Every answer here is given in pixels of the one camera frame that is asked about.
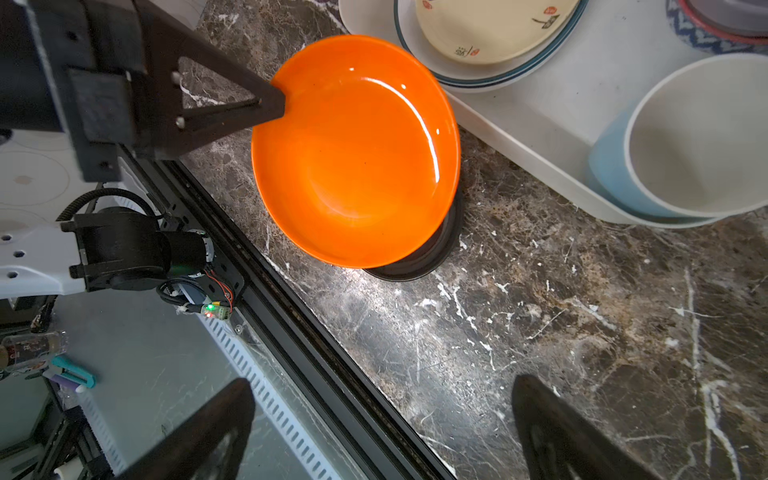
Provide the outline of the black bowl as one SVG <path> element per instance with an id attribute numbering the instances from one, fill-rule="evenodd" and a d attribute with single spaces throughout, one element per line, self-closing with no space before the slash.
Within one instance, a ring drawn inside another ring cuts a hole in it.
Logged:
<path id="1" fill-rule="evenodd" d="M 430 274 L 448 258 L 458 244 L 463 219 L 464 197 L 458 190 L 443 222 L 421 247 L 397 262 L 365 269 L 365 272 L 389 282 L 408 282 Z"/>

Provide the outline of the white plate teal line rim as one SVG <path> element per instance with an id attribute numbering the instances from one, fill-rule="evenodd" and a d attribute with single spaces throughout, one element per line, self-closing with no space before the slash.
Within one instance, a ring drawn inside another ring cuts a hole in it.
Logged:
<path id="1" fill-rule="evenodd" d="M 451 60 L 432 47 L 416 21 L 414 2 L 394 3 L 394 25 L 400 45 L 426 66 L 443 86 L 472 93 L 509 85 L 541 67 L 573 33 L 588 5 L 586 1 L 579 1 L 580 5 L 570 19 L 548 41 L 529 53 L 498 64 L 477 65 Z"/>

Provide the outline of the light blue mug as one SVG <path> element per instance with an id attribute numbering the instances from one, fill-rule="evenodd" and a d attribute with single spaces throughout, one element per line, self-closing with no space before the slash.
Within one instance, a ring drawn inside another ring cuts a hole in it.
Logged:
<path id="1" fill-rule="evenodd" d="M 604 130 L 586 172 L 588 186 L 636 216 L 766 206 L 766 56 L 713 56 L 668 75 Z"/>

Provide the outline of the orange bowl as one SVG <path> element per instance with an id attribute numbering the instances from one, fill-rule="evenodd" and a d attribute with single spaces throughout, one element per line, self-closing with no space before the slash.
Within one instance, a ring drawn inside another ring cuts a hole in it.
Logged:
<path id="1" fill-rule="evenodd" d="M 285 113 L 253 129 L 251 157 L 281 231 L 314 258 L 353 269 L 425 244 L 461 171 L 455 116 L 431 72 L 387 41 L 340 35 L 293 55 L 272 83 Z"/>

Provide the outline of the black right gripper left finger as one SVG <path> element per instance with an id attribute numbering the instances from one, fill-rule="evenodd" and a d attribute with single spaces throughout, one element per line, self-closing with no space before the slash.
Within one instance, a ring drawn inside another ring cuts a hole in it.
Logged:
<path id="1" fill-rule="evenodd" d="M 255 411 L 250 383 L 237 378 L 118 477 L 235 479 Z"/>

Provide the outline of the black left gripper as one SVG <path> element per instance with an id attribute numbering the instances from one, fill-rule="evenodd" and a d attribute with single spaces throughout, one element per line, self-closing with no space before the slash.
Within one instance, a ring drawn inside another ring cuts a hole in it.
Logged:
<path id="1" fill-rule="evenodd" d="M 65 134 L 86 182 L 119 180 L 118 149 L 137 138 L 142 156 L 173 160 L 285 109 L 279 88 L 151 1 L 1 4 L 1 127 Z"/>

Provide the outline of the purple bowl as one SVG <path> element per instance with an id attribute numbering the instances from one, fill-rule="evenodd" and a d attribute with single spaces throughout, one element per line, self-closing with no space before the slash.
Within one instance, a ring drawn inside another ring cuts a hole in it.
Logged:
<path id="1" fill-rule="evenodd" d="M 767 36 L 767 0 L 690 0 L 689 4 L 723 31 L 754 38 Z"/>

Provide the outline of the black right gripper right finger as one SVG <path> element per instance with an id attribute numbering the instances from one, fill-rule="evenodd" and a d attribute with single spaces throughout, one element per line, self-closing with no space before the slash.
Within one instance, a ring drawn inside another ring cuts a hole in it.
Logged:
<path id="1" fill-rule="evenodd" d="M 655 479 L 536 376 L 518 375 L 511 394 L 532 479 Z"/>

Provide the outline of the yellow plate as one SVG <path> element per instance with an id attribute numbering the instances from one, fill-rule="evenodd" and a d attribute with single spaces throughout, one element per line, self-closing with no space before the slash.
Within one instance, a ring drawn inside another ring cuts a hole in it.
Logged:
<path id="1" fill-rule="evenodd" d="M 415 17 L 427 42 L 465 64 L 492 65 L 544 44 L 578 0 L 421 0 Z"/>

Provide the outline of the red patterned bowl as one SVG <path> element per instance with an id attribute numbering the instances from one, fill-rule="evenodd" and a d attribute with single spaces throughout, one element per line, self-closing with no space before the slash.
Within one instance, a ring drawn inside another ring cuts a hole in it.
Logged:
<path id="1" fill-rule="evenodd" d="M 747 37 L 726 32 L 704 20 L 689 1 L 667 0 L 667 22 L 675 36 L 695 50 L 712 55 L 730 53 L 767 54 L 766 37 Z"/>

